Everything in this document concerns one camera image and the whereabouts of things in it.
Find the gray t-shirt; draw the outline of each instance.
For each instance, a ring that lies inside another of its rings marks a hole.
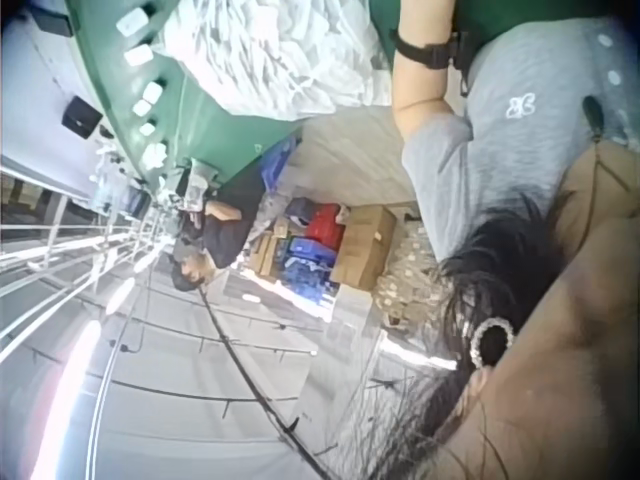
[[[520,194],[543,213],[591,142],[582,101],[602,105],[604,137],[640,151],[640,80],[632,43],[612,19],[524,24],[484,47],[464,117],[438,115],[406,142],[411,178],[438,261],[490,207]]]

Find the rhinestone hair clip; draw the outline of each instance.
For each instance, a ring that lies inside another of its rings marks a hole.
[[[484,366],[482,363],[482,357],[480,356],[480,342],[482,341],[482,337],[485,332],[492,327],[500,327],[504,330],[504,333],[507,336],[507,348],[511,347],[513,344],[514,335],[511,324],[504,318],[487,318],[478,328],[476,328],[476,331],[473,332],[473,337],[471,338],[471,361],[476,368],[482,368]]]

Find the ear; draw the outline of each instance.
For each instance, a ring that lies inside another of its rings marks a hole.
[[[493,373],[492,367],[482,367],[471,374],[467,386],[464,388],[458,404],[456,405],[455,415],[466,417],[476,404],[480,393],[489,381]]]

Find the green table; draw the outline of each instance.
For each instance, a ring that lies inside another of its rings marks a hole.
[[[475,50],[523,23],[598,17],[611,13],[614,3],[607,0],[457,0],[454,28],[473,35]],[[400,0],[369,0],[369,9],[382,47],[393,63],[395,46],[389,33],[398,28]]]
[[[67,7],[91,82],[114,133],[138,173],[152,187],[156,185],[164,170],[146,171],[140,165],[140,158],[149,143],[166,141],[169,158],[165,168],[193,157],[217,168],[219,180],[224,183],[298,125],[227,113],[173,59],[156,54],[145,65],[129,66],[124,52],[151,40],[177,3],[178,0],[149,3],[67,0]],[[124,38],[116,29],[116,22],[130,10],[148,4],[156,9],[150,24],[132,37]],[[157,80],[162,80],[166,87],[149,114],[156,122],[156,131],[144,137],[138,129],[146,119],[131,109],[141,98],[145,86]]]

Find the white cloth pile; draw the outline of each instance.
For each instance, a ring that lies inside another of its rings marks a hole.
[[[181,0],[158,41],[234,115],[298,120],[391,104],[366,0]]]

